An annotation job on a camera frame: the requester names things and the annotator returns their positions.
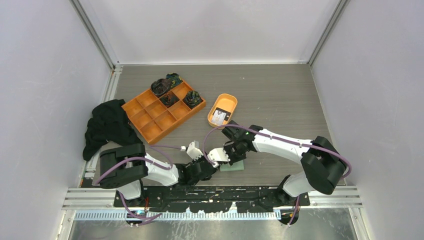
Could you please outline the green card holder wallet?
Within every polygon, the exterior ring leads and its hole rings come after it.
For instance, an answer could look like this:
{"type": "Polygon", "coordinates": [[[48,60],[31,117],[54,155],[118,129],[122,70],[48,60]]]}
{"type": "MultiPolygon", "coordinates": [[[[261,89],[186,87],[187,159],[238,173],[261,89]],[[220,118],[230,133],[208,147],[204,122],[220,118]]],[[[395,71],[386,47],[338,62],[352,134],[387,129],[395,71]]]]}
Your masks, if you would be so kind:
{"type": "Polygon", "coordinates": [[[219,170],[221,172],[234,172],[234,171],[243,171],[244,169],[245,169],[244,161],[241,160],[233,164],[230,164],[230,163],[222,164],[219,170]]]}

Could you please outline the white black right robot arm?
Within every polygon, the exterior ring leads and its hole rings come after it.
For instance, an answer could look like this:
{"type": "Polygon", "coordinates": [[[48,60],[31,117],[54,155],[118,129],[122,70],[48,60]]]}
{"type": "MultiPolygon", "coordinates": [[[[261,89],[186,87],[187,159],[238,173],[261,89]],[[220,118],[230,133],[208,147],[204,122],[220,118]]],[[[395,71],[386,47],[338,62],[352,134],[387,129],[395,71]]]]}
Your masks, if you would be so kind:
{"type": "Polygon", "coordinates": [[[240,126],[234,121],[221,132],[229,140],[224,149],[232,164],[244,160],[247,152],[255,152],[279,156],[302,167],[301,172],[285,177],[279,185],[277,198],[286,206],[310,191],[331,195],[344,174],[349,172],[349,164],[322,136],[296,139],[258,125],[240,126]]]}

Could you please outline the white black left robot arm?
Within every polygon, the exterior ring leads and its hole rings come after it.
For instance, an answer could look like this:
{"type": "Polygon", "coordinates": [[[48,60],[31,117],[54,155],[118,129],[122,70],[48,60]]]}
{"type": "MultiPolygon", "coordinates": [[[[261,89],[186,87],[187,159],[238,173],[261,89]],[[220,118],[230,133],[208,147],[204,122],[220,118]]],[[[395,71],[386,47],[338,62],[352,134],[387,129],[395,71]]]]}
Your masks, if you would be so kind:
{"type": "Polygon", "coordinates": [[[100,153],[100,176],[95,181],[103,189],[116,189],[133,206],[141,206],[146,200],[143,179],[155,181],[165,187],[186,188],[200,181],[207,181],[218,170],[217,162],[205,159],[193,141],[178,150],[187,153],[191,162],[173,163],[157,160],[146,152],[142,143],[121,146],[100,153]]]}

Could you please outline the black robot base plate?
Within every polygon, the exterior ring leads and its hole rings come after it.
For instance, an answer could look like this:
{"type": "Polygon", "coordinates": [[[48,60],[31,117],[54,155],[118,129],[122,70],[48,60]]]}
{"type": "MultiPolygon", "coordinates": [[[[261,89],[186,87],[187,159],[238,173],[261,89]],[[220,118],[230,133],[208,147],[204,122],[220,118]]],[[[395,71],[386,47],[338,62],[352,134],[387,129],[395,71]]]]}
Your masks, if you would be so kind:
{"type": "Polygon", "coordinates": [[[295,206],[294,200],[284,204],[278,194],[276,186],[145,186],[140,198],[125,202],[130,208],[154,213],[226,213],[232,205],[238,213],[267,213],[273,208],[295,206]]]}

